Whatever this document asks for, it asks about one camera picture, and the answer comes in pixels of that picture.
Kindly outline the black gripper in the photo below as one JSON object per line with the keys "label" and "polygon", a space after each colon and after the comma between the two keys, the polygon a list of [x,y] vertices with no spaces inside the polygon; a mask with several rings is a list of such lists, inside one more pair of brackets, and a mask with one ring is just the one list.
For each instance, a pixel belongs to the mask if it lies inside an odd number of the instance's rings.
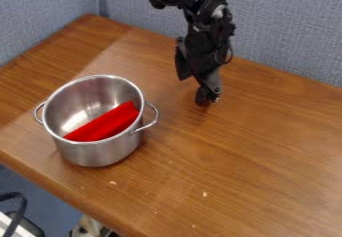
{"label": "black gripper", "polygon": [[175,67],[180,81],[193,77],[199,83],[195,95],[197,106],[216,103],[222,94],[219,69],[231,61],[230,36],[223,27],[212,30],[189,30],[176,39]]}

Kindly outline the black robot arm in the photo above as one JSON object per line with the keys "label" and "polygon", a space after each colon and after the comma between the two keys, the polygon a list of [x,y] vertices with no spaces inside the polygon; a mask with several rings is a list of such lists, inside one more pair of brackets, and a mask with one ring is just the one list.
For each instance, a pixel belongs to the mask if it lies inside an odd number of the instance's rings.
{"label": "black robot arm", "polygon": [[152,7],[167,6],[183,11],[187,35],[176,38],[175,67],[180,80],[193,77],[199,88],[195,103],[207,106],[219,100],[222,82],[219,68],[234,57],[230,38],[236,25],[227,0],[148,0]]}

